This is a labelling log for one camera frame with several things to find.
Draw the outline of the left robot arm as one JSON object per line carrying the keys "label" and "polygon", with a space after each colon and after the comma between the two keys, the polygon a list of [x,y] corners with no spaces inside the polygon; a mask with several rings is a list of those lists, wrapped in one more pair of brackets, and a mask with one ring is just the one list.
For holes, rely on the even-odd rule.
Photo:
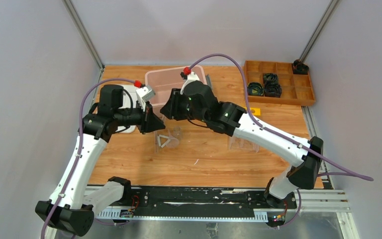
{"label": "left robot arm", "polygon": [[39,201],[35,207],[36,214],[44,221],[44,228],[82,237],[90,230],[96,215],[110,204],[138,205],[131,182],[116,176],[109,178],[97,191],[85,195],[98,158],[121,127],[136,126],[141,133],[165,128],[150,104],[155,95],[153,89],[138,83],[135,87],[137,98],[124,107],[124,97],[129,97],[130,93],[121,85],[104,85],[99,101],[86,115],[80,115],[77,143],[64,175],[49,199]]}

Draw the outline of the pink plastic storage bin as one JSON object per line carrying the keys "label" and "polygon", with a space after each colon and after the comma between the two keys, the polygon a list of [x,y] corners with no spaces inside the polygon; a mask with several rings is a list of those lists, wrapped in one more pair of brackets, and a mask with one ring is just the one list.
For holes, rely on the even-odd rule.
{"label": "pink plastic storage bin", "polygon": [[191,72],[195,72],[201,83],[206,84],[205,80],[200,77],[204,76],[204,70],[201,66],[197,65],[197,71],[194,71],[194,67],[176,67],[168,68],[164,70],[154,70],[149,71],[145,75],[145,85],[151,86],[155,91],[156,95],[153,97],[149,103],[153,107],[153,112],[159,117],[163,116],[160,113],[160,109],[168,101],[172,89],[181,89],[183,83],[185,82],[186,75]]}

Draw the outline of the small glass beaker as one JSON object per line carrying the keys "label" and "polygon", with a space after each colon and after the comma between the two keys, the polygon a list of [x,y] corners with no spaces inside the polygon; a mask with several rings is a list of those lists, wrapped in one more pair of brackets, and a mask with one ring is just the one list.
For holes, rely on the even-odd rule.
{"label": "small glass beaker", "polygon": [[183,133],[182,133],[181,127],[179,127],[179,126],[174,127],[172,135],[176,139],[181,140],[183,138]]}

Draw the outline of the yellow test tube rack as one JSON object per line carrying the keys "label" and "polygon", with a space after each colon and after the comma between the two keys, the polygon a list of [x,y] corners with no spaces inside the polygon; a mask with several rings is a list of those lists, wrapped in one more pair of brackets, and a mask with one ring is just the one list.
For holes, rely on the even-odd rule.
{"label": "yellow test tube rack", "polygon": [[261,116],[261,109],[260,108],[250,108],[250,112],[252,115],[259,117]]}

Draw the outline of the clear glass funnel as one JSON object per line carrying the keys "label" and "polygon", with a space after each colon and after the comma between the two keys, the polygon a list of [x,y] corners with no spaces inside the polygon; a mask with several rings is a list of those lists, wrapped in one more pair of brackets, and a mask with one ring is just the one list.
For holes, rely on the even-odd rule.
{"label": "clear glass funnel", "polygon": [[174,137],[173,135],[172,135],[172,133],[170,132],[170,130],[168,130],[168,140],[167,140],[167,144],[166,144],[166,147],[167,148],[176,148],[176,147],[178,147],[179,146],[179,144],[180,144],[180,140],[179,139],[177,139],[176,137]]}

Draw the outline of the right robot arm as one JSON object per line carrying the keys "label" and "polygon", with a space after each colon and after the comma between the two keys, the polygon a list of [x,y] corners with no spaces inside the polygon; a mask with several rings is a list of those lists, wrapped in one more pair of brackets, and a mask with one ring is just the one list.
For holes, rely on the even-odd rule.
{"label": "right robot arm", "polygon": [[220,102],[212,89],[193,81],[182,89],[172,89],[161,114],[171,120],[199,120],[216,133],[255,143],[290,164],[290,168],[270,180],[264,194],[267,206],[276,208],[296,189],[313,189],[319,171],[323,141],[297,137],[254,118],[243,107]]}

